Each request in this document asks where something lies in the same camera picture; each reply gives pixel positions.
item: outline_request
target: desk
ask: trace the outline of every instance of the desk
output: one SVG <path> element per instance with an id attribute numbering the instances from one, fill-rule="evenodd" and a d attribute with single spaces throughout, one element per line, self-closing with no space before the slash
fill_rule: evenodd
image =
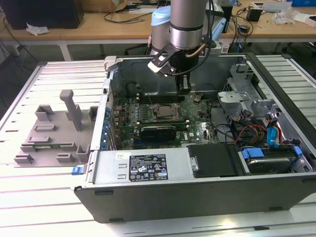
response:
<path id="1" fill-rule="evenodd" d="M 234 7 L 236 13 L 240 8 L 247 7 L 251 0 L 241 0 L 242 6 Z M 314 14 L 316 7 L 296 7 L 302 13 Z M 68 45 L 71 44 L 110 44 L 110 43 L 146 43 L 151 32 L 151 15 L 144 17 L 146 21 L 135 24 L 115 24 L 106 22 L 103 13 L 85 13 L 82 23 L 77 29 L 50 29 L 50 33 L 32 36 L 25 30 L 11 30 L 13 35 L 24 45 L 58 45 L 65 61 L 72 59 Z M 138 14 L 118 13 L 113 20 L 122 21 Z M 253 23 L 254 31 L 247 42 L 309 42 L 316 41 L 316 28 L 301 22 L 296 24 L 276 25 L 272 22 L 272 14 L 265 13 L 258 23 Z M 229 45 L 235 35 L 234 28 L 222 34 L 220 42 Z M 0 21 L 0 39 L 6 45 L 16 45 Z"/>
<path id="2" fill-rule="evenodd" d="M 244 7 L 249 6 L 252 0 L 241 0 L 242 6 L 233 8 L 233 13 Z M 294 7 L 301 13 L 316 14 L 316 7 Z M 246 18 L 247 12 L 242 13 L 240 16 Z M 295 22 L 295 24 L 277 25 L 272 21 L 272 13 L 265 13 L 261 15 L 259 22 L 252 22 L 253 33 L 247 38 L 247 42 L 314 42 L 316 41 L 316 28 L 313 28 L 302 22 Z M 242 19 L 238 19 L 239 24 L 250 25 Z M 220 42 L 224 45 L 229 45 L 235 35 L 235 27 L 233 22 L 226 34 L 222 34 Z"/>

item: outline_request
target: white cable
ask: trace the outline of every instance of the white cable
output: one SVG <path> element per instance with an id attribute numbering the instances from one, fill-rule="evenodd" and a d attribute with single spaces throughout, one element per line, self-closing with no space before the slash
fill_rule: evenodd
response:
<path id="1" fill-rule="evenodd" d="M 24 59 L 25 59 L 25 57 L 26 57 L 26 54 L 27 54 L 27 51 L 25 50 L 24 56 L 23 56 L 23 58 L 22 58 L 21 68 L 22 68 L 22 70 L 23 70 L 24 72 L 29 73 L 29 72 L 25 71 L 25 69 L 24 69 L 24 67 L 23 67 L 23 62 L 24 62 Z"/>

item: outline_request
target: floor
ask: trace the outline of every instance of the floor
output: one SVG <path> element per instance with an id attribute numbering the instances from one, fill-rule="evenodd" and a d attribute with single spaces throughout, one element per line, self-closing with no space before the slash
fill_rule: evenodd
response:
<path id="1" fill-rule="evenodd" d="M 131 47 L 130 44 L 105 45 L 107 55 L 123 55 L 124 50 Z M 253 52 L 257 55 L 269 55 L 273 50 L 274 43 L 253 43 L 244 49 L 245 52 Z M 282 44 L 279 48 L 279 54 L 282 54 Z M 63 61 L 63 56 L 58 46 L 31 46 L 29 51 L 39 61 Z M 99 45 L 71 45 L 71 54 L 74 60 L 99 60 L 104 57 L 100 54 Z M 144 49 L 135 49 L 130 51 L 130 55 L 141 55 Z M 316 74 L 316 54 L 301 43 L 293 43 L 287 51 L 307 72 L 312 76 Z M 0 118 L 5 114 L 7 107 L 11 105 L 15 97 L 28 80 L 32 70 L 37 63 L 32 57 L 21 48 L 20 56 L 17 58 L 8 57 L 0 65 Z"/>

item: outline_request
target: screw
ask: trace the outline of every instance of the screw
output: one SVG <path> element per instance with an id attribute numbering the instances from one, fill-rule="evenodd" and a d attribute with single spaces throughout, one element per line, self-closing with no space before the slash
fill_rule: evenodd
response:
<path id="1" fill-rule="evenodd" d="M 192 164 L 191 167 L 194 172 L 198 171 L 198 166 L 196 164 Z"/>

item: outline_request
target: gray plastic peg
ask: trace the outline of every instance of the gray plastic peg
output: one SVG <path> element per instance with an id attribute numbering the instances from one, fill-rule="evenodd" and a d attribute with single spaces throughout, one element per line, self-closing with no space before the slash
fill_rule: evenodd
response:
<path id="1" fill-rule="evenodd" d="M 82 123 L 80 115 L 77 113 L 75 103 L 73 101 L 74 92 L 73 90 L 62 90 L 60 92 L 59 98 L 65 102 L 69 115 L 74 123 L 77 131 L 81 131 Z"/>

